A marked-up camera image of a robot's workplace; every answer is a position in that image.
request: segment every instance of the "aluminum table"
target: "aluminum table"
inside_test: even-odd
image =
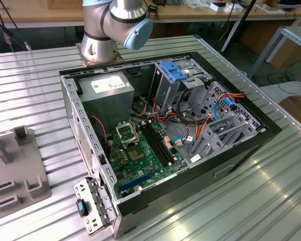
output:
[[[301,124],[202,39],[149,40],[125,60],[198,51],[283,131],[229,176],[119,240],[301,240]],[[81,67],[75,47],[0,54],[0,134],[35,131],[52,196],[0,219],[0,240],[88,237],[72,186],[87,173],[66,119],[59,70]]]

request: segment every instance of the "blue latch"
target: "blue latch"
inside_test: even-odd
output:
[[[161,62],[161,67],[174,82],[188,79],[188,76],[185,75],[172,61]]]

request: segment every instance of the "metal bracket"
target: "metal bracket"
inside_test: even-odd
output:
[[[105,229],[117,218],[105,187],[100,187],[95,179],[84,178],[74,185],[74,190],[89,236]]]

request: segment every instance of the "workbench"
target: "workbench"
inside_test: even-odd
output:
[[[135,52],[118,49],[125,60],[198,51],[283,129],[239,169],[118,240],[301,240],[301,124],[202,39],[152,39]],[[88,237],[72,188],[87,172],[59,70],[82,66],[76,47],[0,54],[0,135],[20,125],[35,131],[52,189],[48,199],[0,219],[0,240],[111,236],[107,228]]]
[[[154,5],[152,0],[146,0],[148,5]],[[65,27],[83,26],[83,10],[49,10],[46,0],[5,0],[9,7],[10,14],[19,28],[42,28],[42,27]],[[194,23],[194,22],[225,22],[229,14],[221,11],[216,12],[210,8],[192,9],[187,5],[173,6],[166,5],[159,7],[160,23]],[[237,26],[240,23],[245,10],[241,13],[232,13],[230,21],[235,22],[230,34],[222,48],[224,51],[231,40]],[[3,12],[3,20],[7,28],[14,28],[7,14]],[[247,21],[270,21],[270,20],[294,20],[292,26],[301,22],[301,10],[285,12],[285,14],[270,15],[263,10],[253,7],[248,15]]]

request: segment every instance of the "blue pcie slot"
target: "blue pcie slot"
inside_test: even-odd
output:
[[[156,172],[156,169],[153,170],[153,171],[151,171],[151,172],[148,173],[148,174],[143,175],[142,177],[139,177],[139,178],[137,178],[137,179],[135,179],[135,180],[133,180],[133,181],[131,181],[131,182],[128,182],[128,183],[125,184],[125,185],[120,186],[120,187],[118,188],[118,191],[123,191],[123,190],[125,190],[125,189],[127,189],[127,188],[130,188],[130,187],[133,187],[133,186],[137,185],[138,183],[141,183],[141,182],[143,182],[143,181],[148,180],[149,178],[151,178],[151,177],[154,175],[155,172]]]

